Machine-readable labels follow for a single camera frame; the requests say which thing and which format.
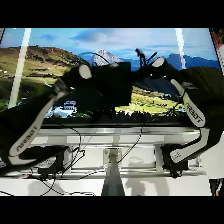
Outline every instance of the monitor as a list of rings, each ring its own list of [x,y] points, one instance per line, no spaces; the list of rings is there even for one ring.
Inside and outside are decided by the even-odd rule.
[[[17,72],[21,45],[26,42],[26,56],[16,105],[44,93],[58,77],[82,59],[90,66],[131,62],[133,71],[140,67],[135,52],[146,58],[157,52],[181,70],[190,66],[220,69],[208,28],[6,28],[0,43],[0,111],[9,107],[12,85]],[[43,127],[58,123],[66,126],[139,126],[190,125],[183,105],[170,112],[178,102],[175,87],[165,78],[149,78],[133,85],[129,106],[116,107],[112,114],[87,111],[78,113],[74,94],[61,98],[46,114]]]

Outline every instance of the television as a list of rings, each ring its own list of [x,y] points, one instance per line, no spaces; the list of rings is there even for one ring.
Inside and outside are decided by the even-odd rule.
[[[165,57],[178,70],[190,66],[221,69],[208,28],[5,28],[0,43],[0,111],[7,109],[15,98],[12,86],[22,57],[21,46],[26,54],[13,106],[44,93],[65,71],[77,66],[80,58],[89,66],[107,64],[93,53],[109,63],[131,62],[133,71],[140,67],[136,48],[146,58],[157,52],[156,57]],[[78,113],[74,94],[61,98],[50,108],[43,128],[58,124],[135,127],[143,125],[142,117],[146,126],[191,125],[182,104],[171,111],[178,102],[178,92],[165,78],[149,77],[135,83],[129,106],[116,107],[112,114]]]

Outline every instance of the snow-capped mountain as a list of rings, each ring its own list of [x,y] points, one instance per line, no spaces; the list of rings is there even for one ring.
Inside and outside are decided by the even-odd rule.
[[[97,54],[101,55],[109,63],[122,62],[120,58],[105,50],[100,50],[99,52],[97,52]],[[108,63],[103,58],[101,58],[98,55],[93,55],[93,57],[89,60],[89,63],[91,65],[97,65],[97,66],[107,65]]]

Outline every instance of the mountain landscape image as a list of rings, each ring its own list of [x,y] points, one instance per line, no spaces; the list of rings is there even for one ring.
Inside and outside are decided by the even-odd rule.
[[[71,38],[69,39],[75,43],[79,43],[77,46],[81,46],[82,44],[80,39],[82,41],[88,41],[88,44],[90,44],[92,39],[89,39],[90,37],[87,38],[87,34],[90,31],[84,31],[79,31],[78,35],[76,35],[72,40]],[[46,43],[51,43],[57,40],[54,40],[53,35],[48,35],[44,38],[47,39],[47,41],[45,40]],[[45,44],[42,45],[31,45],[31,43],[27,48],[18,104],[25,103],[26,100],[44,93],[46,89],[49,88],[49,85],[52,85],[58,77],[64,74],[65,71],[71,69],[73,66],[79,65],[80,63],[85,63],[89,66],[103,66],[108,64],[108,62],[116,63],[128,61],[131,63],[133,71],[138,70],[140,67],[139,58],[137,57],[134,48],[131,50],[127,48],[123,49],[123,52],[125,52],[123,55],[120,54],[120,52],[122,52],[121,50],[118,51],[112,49],[110,51],[104,48],[100,48],[99,50],[95,49],[94,51],[92,49],[86,49],[86,52],[95,52],[96,54],[82,54],[85,53],[83,48],[82,50],[77,49],[76,53],[75,49],[73,50],[69,49],[68,47],[61,47],[58,44],[55,44],[55,46],[58,47],[54,47],[52,44],[47,45],[45,42]],[[0,111],[6,109],[9,102],[11,88],[18,63],[19,52],[20,47],[18,46],[7,46],[6,44],[5,46],[0,45]],[[166,55],[161,55],[161,53],[158,55],[165,56],[168,63],[173,65],[178,70],[181,69],[180,55],[175,53],[175,51],[171,51]],[[184,58],[186,61],[186,67],[211,66],[220,69],[218,60],[210,60],[199,56],[189,55],[185,55]],[[130,116],[136,112],[144,114],[148,113],[150,115],[164,115],[169,109],[176,105],[178,100],[177,95],[178,93],[175,87],[166,81],[166,79],[161,78],[151,80],[150,78],[146,78],[141,82],[134,84],[132,91],[132,101],[130,105],[117,107],[116,112],[118,115],[125,114],[127,116]],[[53,111],[51,109],[47,117],[55,116],[55,114],[63,118],[88,117],[89,115],[76,113],[76,110],[74,110],[74,103],[73,105],[69,105],[69,102],[73,102],[72,100],[73,99],[68,99],[68,102],[65,102],[67,108],[70,109],[65,109],[63,106],[54,108]],[[176,110],[183,111],[182,107],[183,105],[180,104]]]

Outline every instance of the sky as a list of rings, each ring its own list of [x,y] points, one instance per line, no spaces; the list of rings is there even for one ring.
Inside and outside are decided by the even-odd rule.
[[[7,28],[0,47],[20,46],[24,28]],[[183,28],[184,54],[217,60],[208,28]],[[29,45],[57,47],[76,55],[103,49],[124,59],[138,60],[136,48],[147,57],[179,53],[175,28],[32,28]]]

